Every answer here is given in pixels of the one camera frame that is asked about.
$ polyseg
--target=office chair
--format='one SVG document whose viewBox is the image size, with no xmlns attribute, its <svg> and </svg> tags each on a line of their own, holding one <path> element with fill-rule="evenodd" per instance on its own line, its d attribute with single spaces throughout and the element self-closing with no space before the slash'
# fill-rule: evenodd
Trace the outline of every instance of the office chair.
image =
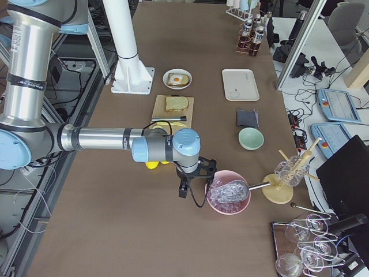
<svg viewBox="0 0 369 277">
<path fill-rule="evenodd" d="M 355 29 L 364 8 L 363 3 L 344 3 L 335 8 L 329 17 L 328 29 L 343 52 L 354 46 L 357 52 L 362 49 Z"/>
<path fill-rule="evenodd" d="M 305 8 L 310 8 L 313 0 L 298 0 L 296 5 L 302 5 Z M 344 2 L 344 0 L 327 0 L 325 3 L 321 15 L 330 16 L 332 11 L 337 7 L 338 3 Z"/>
</svg>

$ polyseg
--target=white tray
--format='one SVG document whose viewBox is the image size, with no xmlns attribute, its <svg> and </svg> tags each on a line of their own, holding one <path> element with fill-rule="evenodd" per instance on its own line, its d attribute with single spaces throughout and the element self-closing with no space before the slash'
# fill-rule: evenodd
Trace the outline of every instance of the white tray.
<svg viewBox="0 0 369 277">
<path fill-rule="evenodd" d="M 225 98 L 229 101 L 257 101 L 258 87 L 250 69 L 224 69 L 222 72 Z"/>
</svg>

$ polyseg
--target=mint green bowl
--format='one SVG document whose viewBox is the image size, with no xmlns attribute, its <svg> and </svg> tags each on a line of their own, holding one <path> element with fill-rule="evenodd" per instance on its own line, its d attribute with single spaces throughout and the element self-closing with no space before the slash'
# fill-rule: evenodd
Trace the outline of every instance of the mint green bowl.
<svg viewBox="0 0 369 277">
<path fill-rule="evenodd" d="M 263 134 L 254 128 L 244 128 L 238 134 L 238 141 L 247 150 L 256 150 L 264 143 Z"/>
</svg>

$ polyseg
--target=pink bowl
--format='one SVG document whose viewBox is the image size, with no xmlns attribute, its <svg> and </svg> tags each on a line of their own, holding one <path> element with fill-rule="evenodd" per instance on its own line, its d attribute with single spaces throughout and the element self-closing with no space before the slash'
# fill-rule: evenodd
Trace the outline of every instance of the pink bowl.
<svg viewBox="0 0 369 277">
<path fill-rule="evenodd" d="M 221 170 L 221 171 L 217 171 L 215 172 L 214 175 L 214 180 L 211 183 L 210 187 L 209 187 L 209 193 L 207 196 L 207 201 L 209 203 L 209 205 L 217 212 L 223 214 L 223 215 L 235 215 L 238 214 L 240 212 L 242 212 L 244 209 L 246 209 L 246 207 L 248 206 L 249 202 L 250 202 L 250 198 L 251 198 L 251 192 L 249 192 L 248 194 L 248 198 L 246 198 L 245 200 L 238 202 L 238 203 L 229 203 L 230 207 L 225 207 L 225 204 L 221 204 L 218 203 L 217 201 L 211 200 L 210 199 L 210 194 L 211 194 L 211 189 L 213 188 L 217 188 L 219 186 L 223 186 L 229 182 L 235 181 L 235 180 L 242 180 L 244 181 L 246 184 L 246 180 L 238 173 L 235 173 L 234 171 L 230 171 L 230 170 Z"/>
</svg>

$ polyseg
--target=blue joint cap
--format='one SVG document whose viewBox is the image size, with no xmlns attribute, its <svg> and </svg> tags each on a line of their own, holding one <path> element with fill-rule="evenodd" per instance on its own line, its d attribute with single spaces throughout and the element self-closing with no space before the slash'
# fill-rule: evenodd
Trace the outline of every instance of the blue joint cap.
<svg viewBox="0 0 369 277">
<path fill-rule="evenodd" d="M 4 16 L 4 17 L 0 18 L 0 22 L 5 23 L 5 24 L 10 24 L 10 25 L 14 24 L 14 20 L 11 16 Z"/>
<path fill-rule="evenodd" d="M 10 3 L 21 7 L 34 7 L 44 4 L 48 0 L 9 0 Z"/>
<path fill-rule="evenodd" d="M 132 158 L 135 162 L 146 163 L 149 161 L 149 148 L 146 137 L 136 137 L 132 141 Z"/>
<path fill-rule="evenodd" d="M 88 33 L 88 23 L 80 25 L 62 25 L 59 33 L 68 35 L 86 35 Z"/>
<path fill-rule="evenodd" d="M 195 130 L 181 129 L 173 136 L 173 146 L 184 156 L 194 156 L 200 152 L 200 136 Z"/>
<path fill-rule="evenodd" d="M 0 169 L 14 170 L 31 162 L 31 152 L 18 136 L 0 130 Z"/>
<path fill-rule="evenodd" d="M 5 48 L 9 48 L 12 44 L 12 39 L 0 34 L 0 42 L 2 43 L 2 45 L 4 45 Z"/>
</svg>

